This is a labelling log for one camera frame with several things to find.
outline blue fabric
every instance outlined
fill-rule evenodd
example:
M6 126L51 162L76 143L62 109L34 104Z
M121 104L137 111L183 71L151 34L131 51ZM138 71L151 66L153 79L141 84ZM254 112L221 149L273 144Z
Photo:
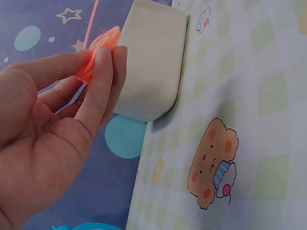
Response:
M171 0L156 2L170 5ZM89 42L115 25L122 28L132 3L101 0ZM75 52L72 46L84 40L93 4L94 0L0 0L0 70L15 62ZM56 17L66 8L82 10L81 19L65 22ZM68 12L65 16L78 18L77 14ZM24 230L48 230L65 224L76 227L89 222L125 229L140 153L132 159L113 154L106 144L105 130L106 126L97 134L91 154L68 192L52 207L33 216Z

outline fingernail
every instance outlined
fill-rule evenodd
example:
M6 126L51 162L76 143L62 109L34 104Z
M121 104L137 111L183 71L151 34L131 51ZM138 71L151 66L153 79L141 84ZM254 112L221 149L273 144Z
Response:
M127 46L125 46L125 45L122 45L122 47L125 47L125 49L126 49L126 52L128 52L128 47L127 47Z

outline green checkered fabric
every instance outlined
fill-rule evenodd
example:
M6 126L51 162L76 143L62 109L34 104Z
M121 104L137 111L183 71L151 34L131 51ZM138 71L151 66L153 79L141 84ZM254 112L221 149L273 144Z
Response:
M178 98L148 124L127 229L304 229L307 2L174 0L173 7L189 15ZM239 138L237 175L230 204L215 198L203 210L187 181L215 117Z

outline white object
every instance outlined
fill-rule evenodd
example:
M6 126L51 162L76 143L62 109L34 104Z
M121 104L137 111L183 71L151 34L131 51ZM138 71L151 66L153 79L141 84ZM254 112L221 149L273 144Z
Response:
M187 29L185 13L135 0L119 40L128 47L127 77L115 113L154 121L174 104Z

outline white star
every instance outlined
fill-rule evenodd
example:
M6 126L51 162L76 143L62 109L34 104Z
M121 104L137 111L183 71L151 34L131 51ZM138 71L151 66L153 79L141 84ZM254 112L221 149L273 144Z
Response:
M76 53L79 51L79 50L82 50L83 49L83 44L84 42L80 41L79 39L77 39L77 43L74 44L73 46L71 46L72 48L75 48L76 49Z
M68 12L75 13L75 16L66 18L65 14L67 14ZM62 18L63 24L65 24L66 22L68 22L71 19L80 20L81 19L81 16L80 16L81 12L82 12L82 10L73 11L72 9L66 8L64 13L57 14L56 17Z

